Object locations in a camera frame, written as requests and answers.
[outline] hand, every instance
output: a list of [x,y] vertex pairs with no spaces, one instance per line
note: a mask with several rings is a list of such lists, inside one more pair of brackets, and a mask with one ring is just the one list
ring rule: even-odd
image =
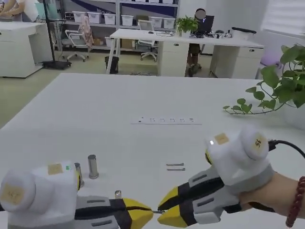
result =
[[[241,194],[243,210],[251,208],[249,202],[258,202],[273,208],[280,215],[287,216],[295,198],[297,183],[296,180],[275,173],[271,181],[262,188]],[[299,217],[305,217],[304,211],[300,212]]]

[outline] white table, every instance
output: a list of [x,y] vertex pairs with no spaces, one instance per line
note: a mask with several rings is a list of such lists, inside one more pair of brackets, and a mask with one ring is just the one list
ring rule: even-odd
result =
[[[222,111],[245,96],[255,80],[174,78],[62,73],[0,131],[0,180],[10,168],[27,169],[70,159],[80,162],[85,186],[80,195],[136,199],[156,209],[172,187],[206,170],[204,136],[254,124],[268,138],[283,139],[305,149],[305,134],[276,115],[236,117]],[[131,125],[138,117],[197,118],[203,125]],[[87,156],[97,156],[100,177],[88,177]],[[298,179],[304,160],[289,147],[270,153],[275,171]],[[185,172],[168,172],[166,163],[185,163]],[[144,229],[169,229],[154,217]],[[0,228],[6,227],[0,213]],[[297,220],[296,229],[304,228]],[[222,215],[213,225],[193,229],[284,228],[285,218],[250,210]]]
[[118,29],[111,36],[112,46],[109,62],[112,62],[115,45],[116,56],[120,55],[120,39],[149,40],[159,42],[158,75],[184,77],[189,44],[214,45],[210,71],[218,78],[255,79],[264,46],[240,39],[185,38],[165,36],[163,32]]
[[51,59],[45,23],[0,22],[0,77],[26,78]]

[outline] black stand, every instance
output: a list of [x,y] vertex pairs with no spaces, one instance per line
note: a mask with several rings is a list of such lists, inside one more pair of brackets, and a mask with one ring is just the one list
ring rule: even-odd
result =
[[46,0],[43,0],[42,2],[43,2],[43,7],[44,7],[44,13],[45,13],[45,16],[46,16],[46,23],[47,23],[47,28],[48,28],[51,52],[52,52],[52,60],[51,61],[43,61],[42,62],[42,66],[44,68],[64,70],[64,69],[66,69],[66,68],[71,66],[71,62],[69,62],[69,61],[64,62],[64,61],[56,61],[55,60],[53,43],[52,43],[52,37],[51,37],[51,30],[50,30],[50,19],[49,19],[49,16],[48,16],[47,3],[46,3]]

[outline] computer monitor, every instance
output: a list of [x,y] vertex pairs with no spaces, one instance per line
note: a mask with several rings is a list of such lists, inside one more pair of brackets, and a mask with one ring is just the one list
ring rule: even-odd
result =
[[207,34],[212,31],[214,16],[207,15],[205,19],[199,22],[197,33]]

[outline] desk drawer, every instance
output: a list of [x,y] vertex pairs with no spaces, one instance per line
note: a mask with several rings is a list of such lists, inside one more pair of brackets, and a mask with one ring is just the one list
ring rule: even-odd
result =
[[0,30],[0,42],[12,42],[12,33],[7,30]]
[[173,43],[164,42],[163,52],[188,52],[189,44],[187,43]]
[[264,49],[241,47],[238,53],[239,57],[262,58]]

